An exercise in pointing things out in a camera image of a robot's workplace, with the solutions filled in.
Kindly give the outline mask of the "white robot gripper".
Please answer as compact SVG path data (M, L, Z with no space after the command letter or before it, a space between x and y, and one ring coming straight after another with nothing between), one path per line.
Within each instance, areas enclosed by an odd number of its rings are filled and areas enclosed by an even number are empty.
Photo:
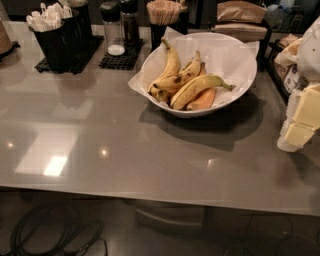
M320 81L320 16L302 37L297 67L309 82ZM289 97L286 115L295 123L288 120L283 123L277 147L295 152L312 138L314 129L320 128L320 84L309 85L303 90L294 89Z

